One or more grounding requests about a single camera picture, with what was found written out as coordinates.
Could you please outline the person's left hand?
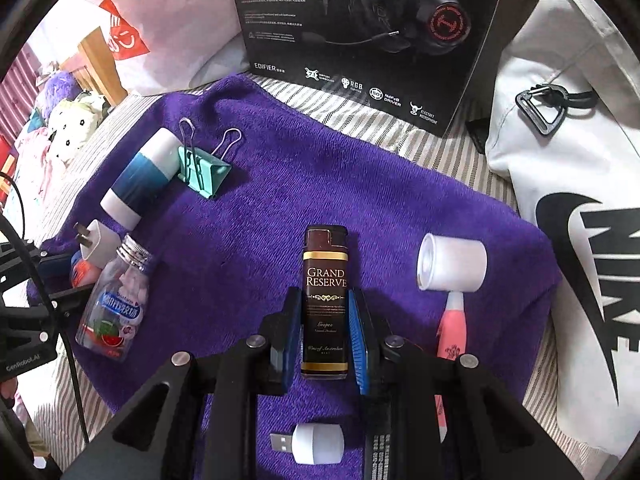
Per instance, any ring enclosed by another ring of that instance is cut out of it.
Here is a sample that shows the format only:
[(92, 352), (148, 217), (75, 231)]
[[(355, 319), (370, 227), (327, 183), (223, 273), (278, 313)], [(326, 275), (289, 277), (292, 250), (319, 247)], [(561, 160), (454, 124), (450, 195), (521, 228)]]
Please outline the person's left hand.
[(13, 408), (17, 392), (18, 380), (16, 377), (5, 380), (0, 384), (1, 399), (8, 408)]

